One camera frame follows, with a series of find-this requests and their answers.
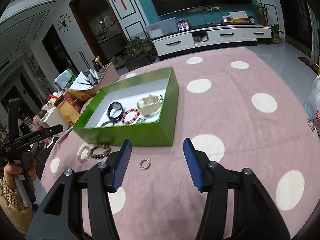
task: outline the teal wall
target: teal wall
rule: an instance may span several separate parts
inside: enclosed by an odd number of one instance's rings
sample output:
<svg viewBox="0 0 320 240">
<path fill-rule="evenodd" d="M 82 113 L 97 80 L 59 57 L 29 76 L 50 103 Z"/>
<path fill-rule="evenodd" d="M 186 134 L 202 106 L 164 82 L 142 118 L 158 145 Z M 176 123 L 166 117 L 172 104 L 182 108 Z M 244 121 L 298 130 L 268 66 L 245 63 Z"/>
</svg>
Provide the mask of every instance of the teal wall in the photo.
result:
<svg viewBox="0 0 320 240">
<path fill-rule="evenodd" d="M 222 16 L 229 15 L 229 12 L 232 12 L 232 11 L 246 11 L 248 16 L 255 15 L 251 6 L 233 4 L 233 5 L 221 5 L 222 13 L 220 13 L 219 10 L 215 14 L 214 14 L 215 10 L 211 12 L 200 11 L 200 12 L 193 12 L 193 13 L 190 13 L 188 10 L 184 10 L 177 13 L 171 13 L 166 16 L 159 17 L 152 3 L 152 0 L 139 0 L 139 2 L 150 24 L 153 24 L 165 19 L 169 19 L 172 17 L 176 17 L 177 20 L 188 19 L 191 26 L 202 25 L 207 23 L 216 23 L 216 22 L 220 22 L 221 14 Z"/>
</svg>

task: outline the polka dot tablecloth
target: polka dot tablecloth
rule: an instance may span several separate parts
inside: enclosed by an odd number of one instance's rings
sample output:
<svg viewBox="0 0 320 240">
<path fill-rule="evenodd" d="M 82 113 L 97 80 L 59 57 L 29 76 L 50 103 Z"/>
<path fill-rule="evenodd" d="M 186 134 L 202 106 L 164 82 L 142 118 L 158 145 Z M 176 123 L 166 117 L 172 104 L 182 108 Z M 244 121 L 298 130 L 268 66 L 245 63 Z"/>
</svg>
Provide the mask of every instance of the polka dot tablecloth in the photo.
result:
<svg viewBox="0 0 320 240">
<path fill-rule="evenodd" d="M 168 66 L 173 66 L 180 87 L 174 144 L 133 147 L 122 187 L 109 195 L 121 240 L 195 239 L 206 194 L 193 186 L 182 150 L 186 137 L 226 169 L 251 168 L 294 236 L 320 198 L 320 143 L 292 91 L 246 48 L 169 59 L 120 80 Z M 84 171 L 98 163 L 88 157 L 92 147 L 73 131 L 65 133 L 46 162 L 45 189 L 65 169 Z M 147 170 L 139 167 L 143 158 L 151 161 Z M 228 196 L 225 237 L 232 229 L 233 196 Z M 90 233 L 85 203 L 84 228 Z"/>
</svg>

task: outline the silver bolt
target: silver bolt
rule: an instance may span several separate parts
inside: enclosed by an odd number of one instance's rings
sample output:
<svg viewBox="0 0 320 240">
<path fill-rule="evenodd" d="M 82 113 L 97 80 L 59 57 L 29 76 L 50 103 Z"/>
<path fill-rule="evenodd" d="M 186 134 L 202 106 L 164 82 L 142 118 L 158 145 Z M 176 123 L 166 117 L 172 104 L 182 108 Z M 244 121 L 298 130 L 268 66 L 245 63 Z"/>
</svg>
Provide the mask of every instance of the silver bolt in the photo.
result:
<svg viewBox="0 0 320 240">
<path fill-rule="evenodd" d="M 245 175 L 250 175 L 250 174 L 252 174 L 252 170 L 249 169 L 249 168 L 243 169 L 243 172 L 244 172 Z"/>
<path fill-rule="evenodd" d="M 218 166 L 218 163 L 215 161 L 208 162 L 209 168 L 216 168 L 217 166 Z"/>
<path fill-rule="evenodd" d="M 72 170 L 70 170 L 70 169 L 67 169 L 64 171 L 64 175 L 66 175 L 66 176 L 70 176 L 71 174 L 72 174 Z"/>
<path fill-rule="evenodd" d="M 98 163 L 99 169 L 104 169 L 106 166 L 107 166 L 107 164 L 105 162 Z"/>
</svg>

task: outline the red beaded bracelet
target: red beaded bracelet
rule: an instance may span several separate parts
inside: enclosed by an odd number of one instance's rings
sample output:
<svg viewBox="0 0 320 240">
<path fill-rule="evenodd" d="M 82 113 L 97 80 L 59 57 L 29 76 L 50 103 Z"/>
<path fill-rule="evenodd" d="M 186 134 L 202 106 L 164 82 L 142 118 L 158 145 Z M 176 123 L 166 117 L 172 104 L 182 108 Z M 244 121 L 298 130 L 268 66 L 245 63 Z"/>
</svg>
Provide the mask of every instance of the red beaded bracelet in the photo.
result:
<svg viewBox="0 0 320 240">
<path fill-rule="evenodd" d="M 132 112 L 136 112 L 136 115 L 130 121 L 127 121 L 127 122 L 124 121 L 124 119 L 127 116 L 127 114 L 132 113 Z M 122 120 L 121 121 L 122 121 L 123 124 L 132 124 L 135 120 L 138 119 L 139 115 L 140 115 L 139 109 L 131 108 L 131 109 L 129 109 L 129 110 L 124 112 L 124 115 L 122 116 Z"/>
</svg>

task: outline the blue gripper pad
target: blue gripper pad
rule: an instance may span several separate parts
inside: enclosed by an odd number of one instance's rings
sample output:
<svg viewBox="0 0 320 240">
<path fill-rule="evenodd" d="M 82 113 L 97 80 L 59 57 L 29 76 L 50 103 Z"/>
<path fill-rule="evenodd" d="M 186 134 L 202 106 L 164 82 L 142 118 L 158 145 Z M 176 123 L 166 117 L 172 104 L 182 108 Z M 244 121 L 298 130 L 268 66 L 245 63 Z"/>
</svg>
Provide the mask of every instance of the blue gripper pad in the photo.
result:
<svg viewBox="0 0 320 240">
<path fill-rule="evenodd" d="M 190 138 L 186 138 L 183 141 L 183 153 L 187 161 L 187 165 L 189 168 L 189 172 L 192 178 L 193 185 L 197 187 L 199 191 L 201 191 L 202 184 L 202 171 L 199 167 L 199 164 L 196 160 L 195 153 L 196 150 L 192 145 Z"/>
<path fill-rule="evenodd" d="M 118 165 L 115 168 L 114 180 L 112 184 L 113 190 L 116 192 L 121 187 L 124 174 L 127 170 L 127 166 L 131 157 L 132 145 L 129 139 L 126 139 L 120 149 L 120 155 Z"/>
</svg>

